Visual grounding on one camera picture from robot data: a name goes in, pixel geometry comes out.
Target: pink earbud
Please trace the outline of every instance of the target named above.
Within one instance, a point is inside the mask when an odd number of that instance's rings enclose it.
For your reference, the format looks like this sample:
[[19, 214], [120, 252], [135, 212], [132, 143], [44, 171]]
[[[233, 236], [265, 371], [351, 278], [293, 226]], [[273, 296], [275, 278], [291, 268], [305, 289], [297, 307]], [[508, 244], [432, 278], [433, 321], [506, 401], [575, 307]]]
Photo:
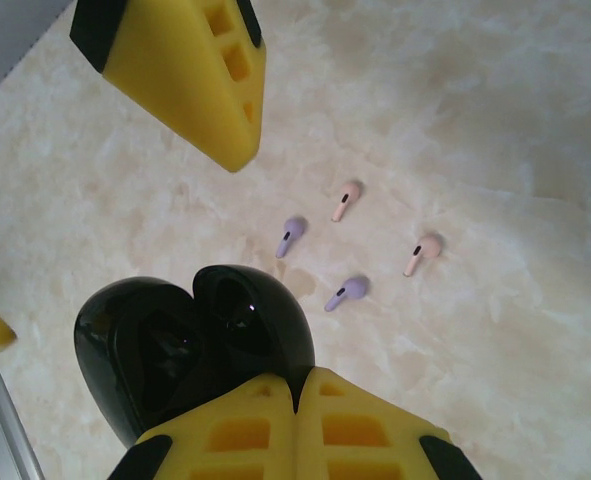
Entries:
[[306, 230], [306, 220], [301, 217], [293, 217], [286, 220], [284, 224], [284, 236], [277, 247], [277, 258], [283, 258], [290, 246], [304, 234]]
[[425, 237], [420, 238], [415, 250], [413, 250], [413, 256], [408, 262], [406, 270], [404, 270], [404, 276], [410, 277], [413, 274], [415, 267], [417, 267], [417, 264], [422, 257], [435, 258], [441, 251], [442, 244], [436, 235], [426, 235]]
[[366, 296], [368, 291], [368, 278], [353, 277], [344, 282], [333, 298], [331, 298], [324, 307], [327, 312], [332, 312], [337, 306], [344, 301], [345, 298], [353, 298], [358, 300]]
[[348, 205], [356, 201], [359, 198], [359, 195], [360, 186], [357, 182], [348, 182], [342, 186], [342, 200], [335, 209], [335, 213], [333, 213], [331, 220], [339, 222], [344, 215], [346, 208], [348, 208]]

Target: wireless earbud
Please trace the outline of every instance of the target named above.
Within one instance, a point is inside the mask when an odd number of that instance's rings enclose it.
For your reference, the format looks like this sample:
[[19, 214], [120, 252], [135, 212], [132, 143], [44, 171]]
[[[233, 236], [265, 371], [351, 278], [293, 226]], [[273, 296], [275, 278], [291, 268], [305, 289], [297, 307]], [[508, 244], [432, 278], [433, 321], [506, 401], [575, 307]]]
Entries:
[[286, 252], [291, 247], [293, 242], [304, 234], [306, 230], [306, 220], [301, 217], [293, 217], [286, 220], [284, 224], [284, 236], [277, 247], [277, 258], [283, 258]]
[[327, 312], [332, 312], [337, 306], [344, 301], [345, 298], [352, 298], [359, 300], [366, 296], [368, 291], [368, 278], [366, 277], [353, 277], [349, 278], [344, 282], [342, 288], [340, 288], [333, 298], [331, 298], [324, 307]]
[[436, 235], [426, 235], [420, 238], [417, 242], [415, 250], [413, 250], [413, 256], [411, 257], [406, 270], [404, 270], [404, 276], [410, 277], [415, 271], [415, 267], [419, 261], [424, 258], [435, 258], [442, 251], [442, 244]]
[[346, 208], [348, 208], [348, 205], [356, 201], [359, 198], [360, 193], [360, 185], [357, 182], [348, 182], [342, 186], [342, 199], [335, 209], [335, 213], [333, 213], [331, 220], [339, 222], [344, 215]]

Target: cream marble tile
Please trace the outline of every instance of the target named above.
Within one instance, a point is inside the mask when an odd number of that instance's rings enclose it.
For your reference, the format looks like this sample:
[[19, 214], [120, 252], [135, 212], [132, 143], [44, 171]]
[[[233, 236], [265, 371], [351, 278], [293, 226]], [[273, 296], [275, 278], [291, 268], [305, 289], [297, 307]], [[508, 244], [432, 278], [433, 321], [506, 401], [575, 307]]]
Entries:
[[[0, 87], [0, 368], [50, 479], [123, 453], [76, 364], [89, 295], [243, 263], [318, 363], [450, 430], [485, 479], [591, 478], [591, 0], [257, 0], [258, 158], [230, 175], [104, 82], [72, 9]], [[329, 221], [348, 178], [367, 189]], [[274, 258], [284, 220], [309, 233]], [[447, 241], [401, 271], [426, 231]], [[371, 295], [333, 314], [362, 272]]]

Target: earbud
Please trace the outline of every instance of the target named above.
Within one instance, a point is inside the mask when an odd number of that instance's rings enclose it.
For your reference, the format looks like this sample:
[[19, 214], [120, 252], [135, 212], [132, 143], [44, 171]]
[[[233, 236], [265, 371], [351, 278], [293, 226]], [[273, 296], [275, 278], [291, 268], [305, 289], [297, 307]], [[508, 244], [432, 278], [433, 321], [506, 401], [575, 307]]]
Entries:
[[335, 213], [331, 217], [331, 220], [334, 222], [339, 222], [348, 208], [348, 205], [353, 203], [359, 198], [360, 195], [360, 186], [357, 182], [348, 182], [342, 186], [342, 199], [339, 202], [339, 205], [335, 209]]
[[404, 276], [410, 277], [413, 274], [415, 267], [417, 267], [417, 264], [422, 259], [422, 257], [435, 258], [441, 251], [442, 244], [437, 236], [426, 235], [425, 237], [420, 238], [419, 242], [417, 242], [415, 250], [413, 250], [413, 256], [408, 262], [406, 270], [404, 270]]
[[277, 258], [283, 258], [286, 252], [291, 247], [293, 242], [304, 234], [306, 230], [306, 220], [301, 217], [293, 217], [286, 220], [284, 224], [284, 236], [277, 247]]
[[344, 282], [342, 288], [340, 288], [333, 298], [331, 298], [324, 307], [327, 312], [332, 312], [337, 306], [344, 301], [345, 298], [352, 298], [359, 300], [366, 296], [368, 291], [368, 278], [366, 277], [353, 277], [349, 278]]

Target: purple earbud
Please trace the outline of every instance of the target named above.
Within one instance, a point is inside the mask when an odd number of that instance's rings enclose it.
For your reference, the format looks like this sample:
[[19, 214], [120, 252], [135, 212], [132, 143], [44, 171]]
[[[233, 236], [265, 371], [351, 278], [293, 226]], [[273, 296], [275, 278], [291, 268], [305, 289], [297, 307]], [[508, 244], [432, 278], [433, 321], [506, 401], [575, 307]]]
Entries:
[[304, 234], [306, 230], [306, 220], [302, 217], [293, 217], [286, 220], [284, 224], [284, 236], [277, 247], [277, 258], [283, 258], [286, 252], [291, 247], [293, 242]]
[[337, 308], [337, 306], [342, 303], [345, 298], [352, 298], [358, 300], [360, 298], [364, 298], [366, 296], [366, 292], [368, 291], [368, 278], [366, 277], [353, 277], [349, 278], [344, 282], [342, 288], [340, 288], [333, 298], [331, 298], [324, 310], [327, 312], [332, 312]]

